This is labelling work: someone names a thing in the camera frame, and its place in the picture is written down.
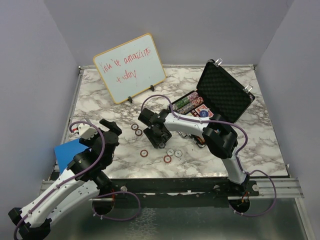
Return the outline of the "white 1 poker chip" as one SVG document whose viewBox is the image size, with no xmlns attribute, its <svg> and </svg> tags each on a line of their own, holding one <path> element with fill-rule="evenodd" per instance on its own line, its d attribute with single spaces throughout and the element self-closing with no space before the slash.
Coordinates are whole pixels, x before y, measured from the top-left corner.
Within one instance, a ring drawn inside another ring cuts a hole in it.
<svg viewBox="0 0 320 240">
<path fill-rule="evenodd" d="M 180 158 L 180 157 L 183 155 L 183 153 L 182 153 L 181 150 L 176 150 L 176 151 L 174 152 L 174 155 L 175 155 L 177 158 Z"/>
<path fill-rule="evenodd" d="M 167 155 L 173 156 L 174 154 L 175 154 L 175 151 L 173 149 L 170 148 L 167 150 Z"/>
</svg>

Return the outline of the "blue small blind button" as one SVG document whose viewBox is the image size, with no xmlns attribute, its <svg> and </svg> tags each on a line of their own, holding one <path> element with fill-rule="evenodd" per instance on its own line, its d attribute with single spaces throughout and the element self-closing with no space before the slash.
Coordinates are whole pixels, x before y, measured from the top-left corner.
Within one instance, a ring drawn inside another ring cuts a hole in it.
<svg viewBox="0 0 320 240">
<path fill-rule="evenodd" d="M 208 113 L 206 110 L 201 110 L 201 111 L 199 112 L 199 116 L 200 116 L 201 118 L 206 118 L 206 117 L 209 116 L 209 113 Z"/>
</svg>

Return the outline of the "blue 10 poker chip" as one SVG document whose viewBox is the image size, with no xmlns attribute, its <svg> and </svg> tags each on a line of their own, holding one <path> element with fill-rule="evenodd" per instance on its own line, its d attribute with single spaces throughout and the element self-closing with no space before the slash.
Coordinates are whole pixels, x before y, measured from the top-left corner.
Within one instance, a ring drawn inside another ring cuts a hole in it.
<svg viewBox="0 0 320 240">
<path fill-rule="evenodd" d="M 159 144 L 159 147 L 160 147 L 161 149 L 165 148 L 165 146 L 166 146 L 166 144 L 163 143 L 163 142 Z"/>
</svg>

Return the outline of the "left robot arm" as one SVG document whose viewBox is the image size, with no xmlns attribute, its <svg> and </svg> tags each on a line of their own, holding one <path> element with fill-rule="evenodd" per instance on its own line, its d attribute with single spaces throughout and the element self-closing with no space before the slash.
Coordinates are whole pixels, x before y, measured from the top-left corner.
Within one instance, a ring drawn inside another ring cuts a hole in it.
<svg viewBox="0 0 320 240">
<path fill-rule="evenodd" d="M 112 193 L 112 181 L 104 173 L 114 157 L 122 130 L 114 121 L 100 120 L 104 131 L 89 123 L 78 128 L 79 143 L 86 148 L 77 153 L 58 179 L 28 205 L 12 208 L 8 216 L 15 224 L 15 240 L 43 240 L 51 231 L 54 215 L 62 215 L 76 204 Z"/>
</svg>

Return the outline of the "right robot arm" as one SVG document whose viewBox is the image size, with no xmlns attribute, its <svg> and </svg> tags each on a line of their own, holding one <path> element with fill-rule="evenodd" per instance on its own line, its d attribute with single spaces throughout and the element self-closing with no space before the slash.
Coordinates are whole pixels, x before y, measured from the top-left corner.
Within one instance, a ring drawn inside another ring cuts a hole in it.
<svg viewBox="0 0 320 240">
<path fill-rule="evenodd" d="M 219 114 L 211 118 L 194 117 L 168 109 L 156 113 L 144 108 L 138 120 L 147 126 L 143 132 L 156 149 L 172 137 L 171 132 L 202 137 L 210 153 L 222 160 L 228 173 L 230 191 L 236 196 L 247 191 L 250 177 L 244 171 L 238 153 L 248 143 L 248 135 L 241 127 L 224 121 Z"/>
</svg>

